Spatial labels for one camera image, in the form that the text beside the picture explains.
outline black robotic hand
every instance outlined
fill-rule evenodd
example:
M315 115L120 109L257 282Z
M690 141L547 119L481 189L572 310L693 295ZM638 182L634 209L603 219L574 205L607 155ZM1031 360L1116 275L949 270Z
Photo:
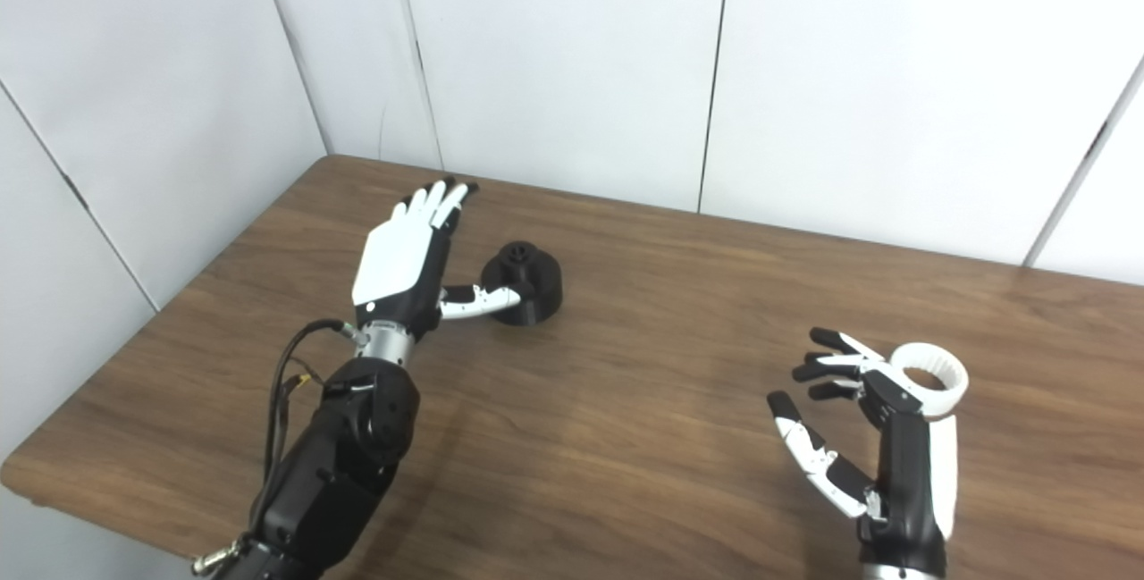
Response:
M839 510L858 519L859 559L867 579L945 578L945 541L953 532L958 498L958 435L947 415L969 386L955 356L937 345L907 343L889 361L855 339L813 328L810 339L839 353L809 352L794 368L797 382L834 376L812 386L815 400L858 402L881 432L877 478L872 479L802 422L788 394L766 397L779 434L807 478ZM931 373L945 387L932 390L906 370Z

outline wire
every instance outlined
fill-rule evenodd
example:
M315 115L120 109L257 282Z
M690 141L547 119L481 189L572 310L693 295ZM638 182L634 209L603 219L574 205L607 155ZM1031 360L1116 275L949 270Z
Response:
M315 372L313 368L310 367L310 364L307 364L302 359L299 359L299 357L291 357L289 360L294 361L295 364L297 364L300 366L302 366L302 370L305 371L305 373L308 375L310 375L310 379L312 379L313 381L316 381L318 383L318 386L325 386L326 384L326 380L321 379L321 375L319 375L318 372Z
M297 334L291 339L286 348L283 349L281 357L278 357L278 364L275 365L275 375L270 381L270 405L267 408L267 443L263 450L263 462L262 462L262 493L259 494L257 503L251 511L251 524L249 532L257 533L262 526L262 519L265 516L267 507L270 504L270 499L273 498L275 491L277 491L275 477L278 472L278 462L281 461L281 452L286 444L286 426L287 426L287 414L288 404L287 400L289 394L293 392L299 386L305 383L309 379L313 379L321 383L321 378L313 372L313 368L309 364L294 357L294 349L297 348L302 340L313 334L315 332L321 331L323 328L331 328L335 332L341 332L343 328L349 327L348 324L339 319L318 319L311 320L305 327L300 328ZM291 378L289 382L283 383L283 375L286 372L286 364L291 360L297 361L307 371L307 375L295 375Z
M262 453L262 482L267 483L270 480L270 469L275 466L273 450L275 450L275 421L278 410L278 394L283 383L283 373L286 372L286 364L294 356L294 349L297 348L299 343L308 335L318 332L319 328L331 328L332 331L341 331L347 324L339 319L318 319L311 320L305 327L300 328L297 334L289 340L286 344L286 349L283 349L283 355L278 359L278 364L275 365L275 376L270 381L270 405L267 408L267 443Z

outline robotic hand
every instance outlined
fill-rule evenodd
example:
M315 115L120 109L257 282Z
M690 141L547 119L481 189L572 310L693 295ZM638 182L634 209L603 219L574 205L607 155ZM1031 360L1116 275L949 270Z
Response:
M961 361L946 349L907 343L887 361L841 332L812 328L810 339L841 355L809 352L794 368L797 382L836 376L812 386L815 400L858 402L881 432L877 479L835 451L802 422L788 394L766 396L779 434L807 478L839 510L858 519L859 559L867 580L945 578L945 542L953 532L958 499L958 429L947 415L969 386ZM945 387L920 386L905 372L920 370Z
M352 549L412 445L421 400L408 373L414 344L443 318L499 312L505 323L532 325L556 312L559 265L530 243L510 243L490 262L482 280L491 291L442 287L461 206L475 192L445 177L400 201L366 240L352 289L357 326L315 320L291 340L271 386L264 486L247 531L193 561L196 575L321 577ZM294 348L320 328L352 340L355 358L325 381L311 372L283 382ZM321 402L283 456L288 397L311 378L323 386Z
M451 237L475 184L453 177L424 185L394 206L389 221L370 232L353 281L358 326L365 332L399 326L420 341L440 319L478 317L521 303L527 284L487 292L480 286L442 288Z

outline white plastic ring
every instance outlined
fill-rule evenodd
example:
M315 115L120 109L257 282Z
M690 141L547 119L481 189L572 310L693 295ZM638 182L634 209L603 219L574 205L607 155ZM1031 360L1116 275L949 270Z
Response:
M944 390L925 388L911 381L908 392L922 403L922 414L940 416L952 412L969 388L969 373L947 349L932 343L904 343L890 355L890 365L927 372L938 379Z

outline wooden table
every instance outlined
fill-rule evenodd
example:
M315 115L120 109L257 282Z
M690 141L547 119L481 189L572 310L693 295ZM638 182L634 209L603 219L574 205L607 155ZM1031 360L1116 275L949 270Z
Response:
M260 487L279 349L307 320L352 318L365 235L436 175L318 161L8 459L3 483L180 556L229 542ZM852 525L764 402L805 399L789 371L813 325L967 364L952 578L1144 574L1144 288L482 185L446 281L530 240L559 259L564 308L532 328L455 320L418 347L412 453L328 577L859 577ZM299 353L331 372L350 348L327 334ZM874 470L877 436L853 405L802 411Z

